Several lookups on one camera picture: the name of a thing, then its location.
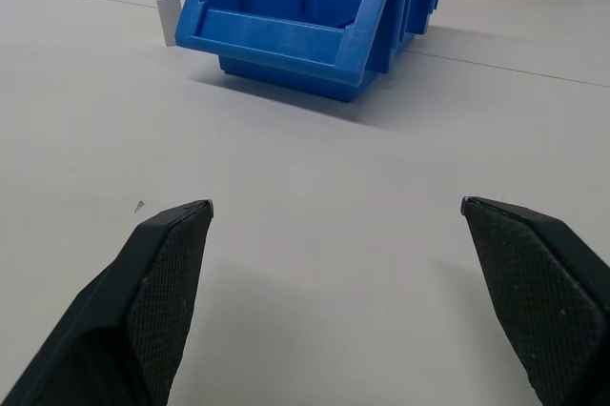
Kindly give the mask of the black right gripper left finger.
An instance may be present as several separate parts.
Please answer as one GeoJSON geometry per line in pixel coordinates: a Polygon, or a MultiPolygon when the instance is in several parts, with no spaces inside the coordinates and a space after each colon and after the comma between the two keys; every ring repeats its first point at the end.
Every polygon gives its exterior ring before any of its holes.
{"type": "Polygon", "coordinates": [[[212,201],[198,200],[140,223],[0,406],[167,406],[213,217],[212,201]]]}

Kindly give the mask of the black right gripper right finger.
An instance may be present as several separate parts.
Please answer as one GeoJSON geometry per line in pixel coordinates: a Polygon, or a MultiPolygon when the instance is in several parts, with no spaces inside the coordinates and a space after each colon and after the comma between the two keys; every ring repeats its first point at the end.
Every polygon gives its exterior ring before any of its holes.
{"type": "Polygon", "coordinates": [[[610,266],[552,216],[475,196],[460,212],[542,406],[610,406],[610,266]]]}

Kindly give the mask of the blue plastic storage bin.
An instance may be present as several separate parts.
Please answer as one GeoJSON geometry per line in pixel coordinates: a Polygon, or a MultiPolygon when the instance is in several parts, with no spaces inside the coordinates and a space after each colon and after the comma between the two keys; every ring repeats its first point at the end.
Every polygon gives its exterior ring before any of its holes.
{"type": "Polygon", "coordinates": [[[185,0],[183,48],[221,70],[351,102],[426,32],[438,0],[185,0]]]}

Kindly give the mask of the white rectangular plastic adapter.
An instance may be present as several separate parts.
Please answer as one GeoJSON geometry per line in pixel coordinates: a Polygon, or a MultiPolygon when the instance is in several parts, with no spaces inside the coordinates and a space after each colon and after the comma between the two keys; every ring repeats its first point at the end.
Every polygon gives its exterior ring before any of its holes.
{"type": "Polygon", "coordinates": [[[181,0],[156,0],[165,44],[176,45],[175,32],[181,14],[181,0]]]}

